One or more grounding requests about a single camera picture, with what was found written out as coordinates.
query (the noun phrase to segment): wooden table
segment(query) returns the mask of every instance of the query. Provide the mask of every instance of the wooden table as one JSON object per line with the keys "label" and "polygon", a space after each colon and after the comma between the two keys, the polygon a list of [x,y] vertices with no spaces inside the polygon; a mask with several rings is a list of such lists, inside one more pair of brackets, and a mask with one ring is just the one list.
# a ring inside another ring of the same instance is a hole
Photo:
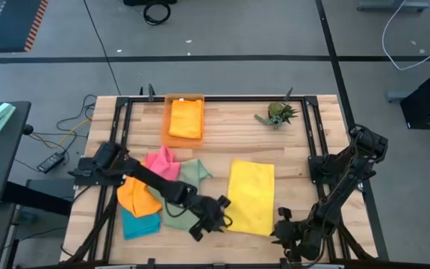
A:
{"label": "wooden table", "polygon": [[[97,99],[86,156],[94,155],[99,144],[108,140],[115,101],[115,96],[102,96]],[[318,101],[329,152],[338,153],[349,142],[337,97],[318,96]],[[203,162],[214,178],[204,180],[200,191],[203,195],[215,198],[221,194],[226,195],[230,166],[234,158],[274,164],[273,222],[279,219],[276,210],[281,206],[292,209],[294,220],[302,220],[308,216],[311,206],[317,201],[316,188],[309,177],[309,148],[303,117],[300,115],[291,120],[291,125],[274,131],[270,127],[262,126],[253,117],[253,114],[265,115],[267,105],[268,102],[206,102],[203,147],[179,148],[173,149],[173,152],[176,161],[199,158]],[[292,105],[301,111],[299,102]],[[162,113],[162,102],[138,102],[133,106],[127,143],[132,157],[143,159],[147,152],[159,150]],[[124,111],[121,113],[120,129],[123,115]],[[310,118],[311,125],[316,126],[311,109]],[[321,152],[316,132],[314,134],[317,151]],[[93,227],[99,189],[100,187],[92,187],[72,207],[63,246],[70,253],[75,252]],[[343,219],[363,248],[372,256],[377,256],[361,192],[355,191],[348,199],[343,207]],[[104,239],[103,229],[99,236],[96,259],[102,257]],[[337,257],[342,258],[338,236],[334,235],[333,239]],[[146,264],[148,258],[155,258],[157,264],[279,263],[280,258],[284,257],[283,250],[280,245],[271,244],[273,240],[238,232],[212,232],[204,233],[204,238],[196,242],[188,232],[162,225],[157,234],[125,241],[118,206],[110,263]],[[65,260],[68,256],[62,254],[60,258]],[[326,251],[321,261],[328,261]]]}

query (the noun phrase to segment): small succulent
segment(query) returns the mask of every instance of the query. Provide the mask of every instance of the small succulent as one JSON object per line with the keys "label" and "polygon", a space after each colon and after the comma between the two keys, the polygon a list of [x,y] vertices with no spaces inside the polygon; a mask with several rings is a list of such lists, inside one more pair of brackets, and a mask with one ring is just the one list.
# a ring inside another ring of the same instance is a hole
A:
{"label": "small succulent", "polygon": [[257,114],[255,115],[255,119],[266,126],[273,126],[275,130],[278,130],[283,123],[291,124],[290,118],[297,117],[295,115],[297,112],[291,105],[282,102],[272,102],[268,105],[268,119],[264,119]]}

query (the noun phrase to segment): yellow cloth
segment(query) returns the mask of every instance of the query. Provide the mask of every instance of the yellow cloth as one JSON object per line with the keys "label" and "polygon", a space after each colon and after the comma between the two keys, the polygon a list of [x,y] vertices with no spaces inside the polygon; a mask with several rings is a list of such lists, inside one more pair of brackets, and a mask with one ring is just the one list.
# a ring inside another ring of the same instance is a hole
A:
{"label": "yellow cloth", "polygon": [[228,230],[269,236],[273,230],[275,165],[233,160],[228,199],[231,204],[225,213],[233,220]]}
{"label": "yellow cloth", "polygon": [[169,135],[175,137],[200,139],[203,129],[203,102],[179,101],[172,103]]}
{"label": "yellow cloth", "polygon": [[117,199],[135,217],[154,214],[162,209],[162,204],[149,193],[149,186],[131,176],[126,177],[124,185],[117,189]]}

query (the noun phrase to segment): black stand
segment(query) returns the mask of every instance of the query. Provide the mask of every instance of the black stand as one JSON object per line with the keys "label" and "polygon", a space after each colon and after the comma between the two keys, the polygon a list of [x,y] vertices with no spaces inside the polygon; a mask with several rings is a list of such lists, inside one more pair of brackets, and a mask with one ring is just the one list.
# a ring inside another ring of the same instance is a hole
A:
{"label": "black stand", "polygon": [[71,215],[72,203],[70,201],[31,190],[12,182],[6,184],[1,201],[38,208],[64,216]]}

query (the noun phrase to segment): pink cloth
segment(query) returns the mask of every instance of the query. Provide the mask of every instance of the pink cloth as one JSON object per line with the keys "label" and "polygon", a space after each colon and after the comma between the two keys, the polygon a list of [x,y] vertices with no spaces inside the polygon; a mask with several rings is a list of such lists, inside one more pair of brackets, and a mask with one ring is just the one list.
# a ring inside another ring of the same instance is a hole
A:
{"label": "pink cloth", "polygon": [[173,153],[165,145],[160,152],[149,153],[146,158],[146,166],[152,172],[162,176],[166,180],[177,180],[180,162],[174,162]]}

